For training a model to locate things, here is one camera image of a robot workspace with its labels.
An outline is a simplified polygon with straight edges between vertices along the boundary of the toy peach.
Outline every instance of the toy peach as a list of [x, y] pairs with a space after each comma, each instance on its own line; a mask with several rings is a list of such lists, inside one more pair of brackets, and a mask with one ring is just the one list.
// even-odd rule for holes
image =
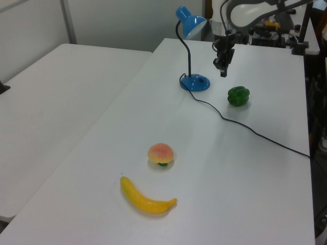
[[169, 145], [158, 143], [150, 147], [148, 157], [150, 161], [167, 167], [168, 163], [174, 159], [174, 152]]

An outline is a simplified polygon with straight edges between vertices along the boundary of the toy pepper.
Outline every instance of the toy pepper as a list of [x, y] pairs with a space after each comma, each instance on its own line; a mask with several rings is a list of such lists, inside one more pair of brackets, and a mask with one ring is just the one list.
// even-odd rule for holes
[[228, 101], [233, 106], [243, 106], [249, 100], [250, 90], [243, 86], [228, 91]]

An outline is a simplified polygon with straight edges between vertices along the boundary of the white wall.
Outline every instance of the white wall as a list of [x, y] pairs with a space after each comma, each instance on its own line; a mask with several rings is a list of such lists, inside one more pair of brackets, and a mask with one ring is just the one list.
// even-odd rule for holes
[[60, 0], [28, 0], [0, 12], [0, 80], [5, 83], [63, 43], [69, 41]]
[[176, 38], [177, 7], [203, 15], [203, 0], [65, 0], [78, 44], [154, 51]]

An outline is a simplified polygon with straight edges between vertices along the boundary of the fake fruit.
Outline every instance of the fake fruit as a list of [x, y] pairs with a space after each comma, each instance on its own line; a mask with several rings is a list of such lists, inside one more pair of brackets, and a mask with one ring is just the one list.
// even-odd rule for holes
[[147, 213], [163, 213], [169, 210], [177, 199], [170, 201], [155, 201], [142, 195], [133, 185], [133, 183], [125, 176], [121, 177], [121, 188], [127, 199], [140, 210]]
[[169, 145], [158, 143], [150, 147], [148, 157], [154, 163], [167, 166], [174, 159], [174, 152]]
[[250, 90], [243, 86], [234, 87], [228, 91], [228, 102], [233, 106], [243, 106], [249, 100]]

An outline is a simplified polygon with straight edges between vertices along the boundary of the banana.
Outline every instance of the banana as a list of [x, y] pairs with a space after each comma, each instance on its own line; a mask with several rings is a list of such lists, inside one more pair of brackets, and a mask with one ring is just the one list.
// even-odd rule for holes
[[125, 176], [121, 177], [121, 188], [127, 199], [140, 210], [147, 213], [163, 213], [170, 209], [177, 199], [170, 201], [155, 201], [142, 195]]

